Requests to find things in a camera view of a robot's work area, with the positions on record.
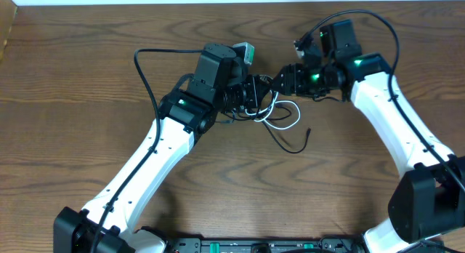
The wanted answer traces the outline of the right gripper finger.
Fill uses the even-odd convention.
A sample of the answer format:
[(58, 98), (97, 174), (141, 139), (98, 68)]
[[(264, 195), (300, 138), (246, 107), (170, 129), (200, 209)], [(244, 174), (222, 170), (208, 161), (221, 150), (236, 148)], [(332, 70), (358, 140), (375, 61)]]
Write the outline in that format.
[(293, 81), (293, 80), (294, 80), (294, 64), (284, 65), (273, 79), (274, 82)]
[(291, 84), (289, 80), (286, 78), (275, 78), (271, 82), (271, 90), (279, 92), (279, 93), (290, 93)]

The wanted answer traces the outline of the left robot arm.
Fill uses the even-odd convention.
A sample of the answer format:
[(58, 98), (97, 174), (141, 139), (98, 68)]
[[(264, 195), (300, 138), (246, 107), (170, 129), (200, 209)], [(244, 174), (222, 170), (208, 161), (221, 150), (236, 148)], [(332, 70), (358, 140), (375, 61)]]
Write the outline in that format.
[(136, 224), (168, 173), (214, 124), (219, 113), (258, 103), (248, 74), (254, 47), (210, 43), (194, 73), (183, 75), (161, 101), (144, 140), (118, 174), (80, 211), (65, 207), (53, 225), (54, 252), (164, 252), (168, 245)]

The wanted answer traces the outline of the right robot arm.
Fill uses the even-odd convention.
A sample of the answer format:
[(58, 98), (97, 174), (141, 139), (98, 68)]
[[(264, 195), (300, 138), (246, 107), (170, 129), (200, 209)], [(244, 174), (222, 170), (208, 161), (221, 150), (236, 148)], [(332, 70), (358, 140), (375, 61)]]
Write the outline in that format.
[(324, 100), (340, 90), (370, 121), (400, 176), (388, 218), (363, 234), (360, 252), (406, 252), (464, 226), (464, 159), (442, 144), (406, 100), (393, 67), (365, 54), (350, 20), (296, 40), (299, 61), (286, 65), (272, 88), (282, 95)]

